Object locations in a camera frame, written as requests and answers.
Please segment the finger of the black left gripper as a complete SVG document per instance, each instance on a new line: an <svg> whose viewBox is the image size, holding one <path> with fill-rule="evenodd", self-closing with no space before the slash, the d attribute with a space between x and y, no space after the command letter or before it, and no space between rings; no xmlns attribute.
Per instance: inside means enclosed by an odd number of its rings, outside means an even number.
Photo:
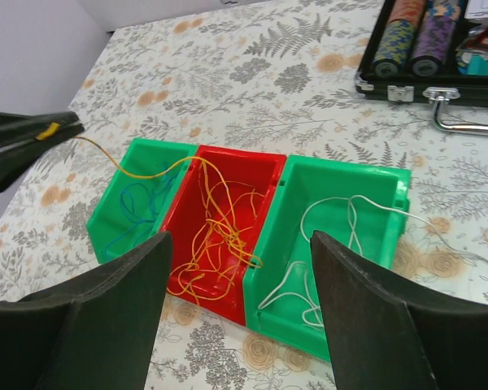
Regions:
<svg viewBox="0 0 488 390"><path fill-rule="evenodd" d="M73 111L44 115L0 112L0 161L31 161L85 131Z"/></svg>
<svg viewBox="0 0 488 390"><path fill-rule="evenodd" d="M60 133L44 141L33 140L0 151L0 193L8 189L49 149L76 136L76 133Z"/></svg>

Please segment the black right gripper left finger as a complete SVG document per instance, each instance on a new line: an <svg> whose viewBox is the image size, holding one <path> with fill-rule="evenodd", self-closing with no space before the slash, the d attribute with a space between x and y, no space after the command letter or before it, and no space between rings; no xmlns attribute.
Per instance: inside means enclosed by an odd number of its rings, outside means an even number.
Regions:
<svg viewBox="0 0 488 390"><path fill-rule="evenodd" d="M172 236L18 301L0 301L0 389L142 389Z"/></svg>

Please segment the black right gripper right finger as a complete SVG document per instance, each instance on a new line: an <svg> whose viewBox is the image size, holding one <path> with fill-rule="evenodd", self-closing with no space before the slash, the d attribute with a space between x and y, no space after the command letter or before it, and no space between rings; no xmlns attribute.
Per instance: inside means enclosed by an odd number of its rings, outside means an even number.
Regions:
<svg viewBox="0 0 488 390"><path fill-rule="evenodd" d="M324 232L311 239L340 389L488 389L488 305L426 288Z"/></svg>

